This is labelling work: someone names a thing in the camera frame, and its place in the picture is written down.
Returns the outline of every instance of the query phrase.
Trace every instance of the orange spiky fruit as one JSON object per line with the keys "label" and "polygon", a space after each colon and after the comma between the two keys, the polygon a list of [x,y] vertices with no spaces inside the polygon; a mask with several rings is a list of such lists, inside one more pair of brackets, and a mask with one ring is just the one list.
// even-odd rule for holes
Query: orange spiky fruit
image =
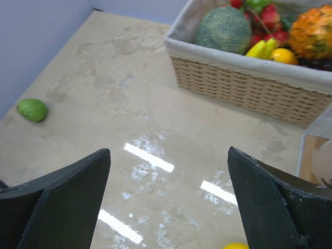
{"label": "orange spiky fruit", "polygon": [[332,57],[332,6],[299,15],[289,31],[288,44],[296,55],[309,60]]}

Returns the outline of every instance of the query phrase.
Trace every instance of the yellow banana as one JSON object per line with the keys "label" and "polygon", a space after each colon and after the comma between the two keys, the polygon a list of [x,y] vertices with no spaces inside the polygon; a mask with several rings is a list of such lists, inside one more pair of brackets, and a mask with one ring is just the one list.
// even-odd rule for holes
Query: yellow banana
{"label": "yellow banana", "polygon": [[267,42],[265,40],[259,41],[254,47],[252,47],[248,51],[246,56],[263,59],[263,57],[265,56],[265,51],[266,51],[266,44],[267,44]]}
{"label": "yellow banana", "polygon": [[269,60],[272,54],[272,51],[274,49],[276,49],[278,46],[278,41],[275,38],[270,38],[267,42],[266,42],[266,49],[265,49],[265,53],[262,59],[264,60]]}

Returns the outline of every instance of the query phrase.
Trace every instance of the marble table surface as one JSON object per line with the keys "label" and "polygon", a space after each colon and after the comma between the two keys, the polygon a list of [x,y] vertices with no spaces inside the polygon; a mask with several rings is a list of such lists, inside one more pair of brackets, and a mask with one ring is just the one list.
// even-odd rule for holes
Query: marble table surface
{"label": "marble table surface", "polygon": [[109,148],[91,248],[222,248],[245,242],[227,170],[234,146],[295,174],[303,129],[180,89],[169,26],[94,12],[0,122],[0,176],[12,186]]}

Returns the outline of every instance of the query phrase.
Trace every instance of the blue wall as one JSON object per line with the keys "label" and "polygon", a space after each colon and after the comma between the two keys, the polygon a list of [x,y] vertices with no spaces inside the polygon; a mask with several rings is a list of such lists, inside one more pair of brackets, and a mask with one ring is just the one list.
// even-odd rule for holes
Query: blue wall
{"label": "blue wall", "polygon": [[95,8],[118,15],[172,24],[188,0],[92,0]]}
{"label": "blue wall", "polygon": [[0,1],[0,119],[91,12],[90,0]]}

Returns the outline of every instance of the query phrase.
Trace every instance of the green melon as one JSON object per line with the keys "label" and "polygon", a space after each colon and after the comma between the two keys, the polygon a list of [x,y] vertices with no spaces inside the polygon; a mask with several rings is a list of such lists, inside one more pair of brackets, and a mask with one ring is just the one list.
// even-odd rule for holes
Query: green melon
{"label": "green melon", "polygon": [[200,23],[195,44],[225,52],[245,54],[252,30],[245,15],[233,7],[219,7],[206,14]]}

